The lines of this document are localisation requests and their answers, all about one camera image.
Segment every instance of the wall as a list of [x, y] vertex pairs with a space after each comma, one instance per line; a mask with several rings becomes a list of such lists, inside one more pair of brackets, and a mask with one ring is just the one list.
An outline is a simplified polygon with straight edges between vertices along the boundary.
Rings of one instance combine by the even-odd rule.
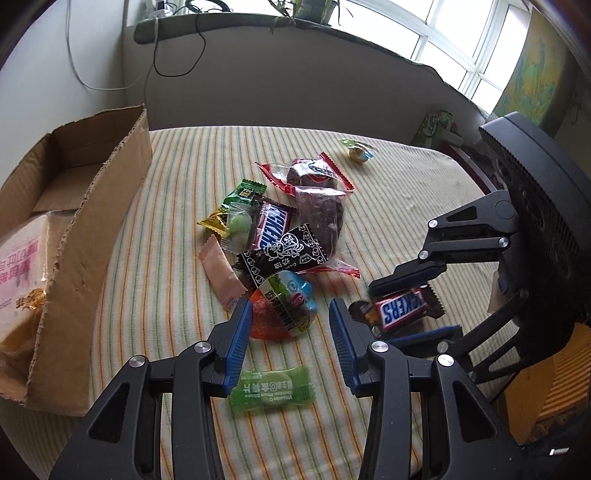
[[[125, 106], [123, 92], [87, 90], [74, 77], [66, 50], [66, 7], [67, 0], [52, 4], [0, 70], [0, 184], [46, 132]], [[122, 86], [123, 14], [122, 0], [72, 0], [72, 53], [88, 85]]]
[[[580, 102], [587, 90], [591, 94], [591, 86], [585, 81], [583, 75], [579, 76], [576, 88], [576, 101]], [[570, 116], [576, 122], [571, 124], [567, 112], [564, 121], [554, 139], [562, 146], [566, 153], [581, 167], [591, 178], [591, 108], [586, 111], [579, 111], [578, 116], [575, 108], [570, 109]]]
[[[428, 67], [329, 34], [267, 27], [203, 33], [206, 51], [190, 74], [152, 72], [147, 105], [152, 129], [187, 125], [276, 125], [317, 128], [409, 143], [425, 114], [451, 110], [474, 141], [479, 109]], [[154, 45], [137, 45], [124, 30], [126, 82], [145, 75]], [[193, 34], [159, 42], [157, 66], [187, 71], [203, 47]], [[143, 101], [144, 81], [127, 91]]]

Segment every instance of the yellow candy wrapper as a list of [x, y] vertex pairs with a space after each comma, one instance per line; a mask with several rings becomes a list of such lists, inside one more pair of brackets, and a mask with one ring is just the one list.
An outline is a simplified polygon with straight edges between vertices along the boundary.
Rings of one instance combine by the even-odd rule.
[[198, 225], [202, 225], [205, 228], [209, 228], [219, 235], [226, 235], [226, 219], [228, 218], [228, 210], [224, 207], [218, 208], [206, 219], [197, 222]]

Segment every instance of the black cable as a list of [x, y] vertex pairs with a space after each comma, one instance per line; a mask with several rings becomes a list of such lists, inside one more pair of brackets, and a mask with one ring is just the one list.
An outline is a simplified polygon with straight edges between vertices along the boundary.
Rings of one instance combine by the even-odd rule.
[[156, 38], [154, 39], [154, 41], [156, 42], [156, 45], [154, 46], [154, 55], [152, 57], [152, 66], [154, 67], [154, 71], [158, 75], [160, 75], [161, 77], [166, 77], [166, 78], [184, 77], [185, 75], [188, 75], [189, 73], [191, 73], [193, 71], [193, 69], [197, 66], [197, 63], [199, 63], [199, 60], [201, 60], [201, 57], [203, 57], [203, 54], [205, 53], [205, 47], [207, 46], [207, 41], [205, 40], [205, 37], [199, 31], [199, 28], [197, 26], [197, 17], [200, 14], [193, 14], [193, 15], [195, 15], [195, 32], [197, 32], [198, 35], [203, 39], [203, 50], [201, 51], [201, 55], [199, 55], [199, 57], [197, 58], [197, 60], [193, 64], [193, 66], [184, 73], [179, 73], [179, 74], [175, 74], [175, 75], [166, 75], [165, 73], [161, 73], [158, 71], [158, 67], [156, 66], [156, 54], [158, 53], [158, 36], [156, 36]]

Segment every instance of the bed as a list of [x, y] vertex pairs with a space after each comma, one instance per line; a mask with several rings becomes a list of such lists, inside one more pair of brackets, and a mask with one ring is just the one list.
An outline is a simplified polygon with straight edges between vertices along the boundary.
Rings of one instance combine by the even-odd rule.
[[[338, 140], [373, 145], [366, 164], [348, 160]], [[353, 181], [341, 251], [361, 271], [310, 277], [319, 316], [309, 332], [283, 343], [250, 340], [244, 368], [307, 365], [316, 402], [307, 407], [237, 416], [214, 401], [215, 426], [227, 479], [356, 479], [371, 400], [345, 387], [328, 326], [332, 298], [367, 298], [367, 285], [417, 255], [427, 222], [483, 194], [454, 160], [442, 153], [365, 137], [279, 127], [189, 127], [151, 133], [154, 161], [121, 227], [96, 312], [90, 353], [89, 398], [94, 401], [133, 355], [150, 360], [180, 353], [225, 321], [197, 253], [210, 232], [197, 221], [214, 211], [242, 178], [264, 182], [255, 165], [312, 158], [325, 151]], [[284, 193], [268, 186], [282, 202]], [[462, 325], [464, 333], [487, 315], [496, 264], [450, 265], [432, 282], [447, 313], [420, 328]], [[485, 358], [516, 328], [510, 323], [472, 353]], [[511, 355], [501, 361], [511, 362]], [[506, 379], [482, 386], [493, 396]], [[411, 471], [421, 465], [420, 402], [413, 397]], [[171, 479], [171, 401], [163, 405], [162, 478]], [[78, 419], [25, 410], [0, 401], [0, 424], [23, 460], [48, 477]]]

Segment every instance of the green candy wrapper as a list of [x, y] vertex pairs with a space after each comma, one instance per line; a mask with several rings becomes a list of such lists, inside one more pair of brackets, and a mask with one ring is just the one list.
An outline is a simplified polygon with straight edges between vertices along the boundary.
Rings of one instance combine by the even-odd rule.
[[262, 183], [258, 183], [254, 180], [242, 179], [238, 184], [238, 187], [236, 187], [230, 195], [224, 198], [222, 206], [229, 209], [232, 202], [240, 202], [250, 205], [252, 203], [252, 198], [256, 194], [262, 195], [265, 193], [266, 189], [267, 186]]
[[230, 395], [230, 406], [235, 412], [245, 412], [256, 408], [306, 405], [315, 399], [308, 367], [271, 372], [243, 370]]

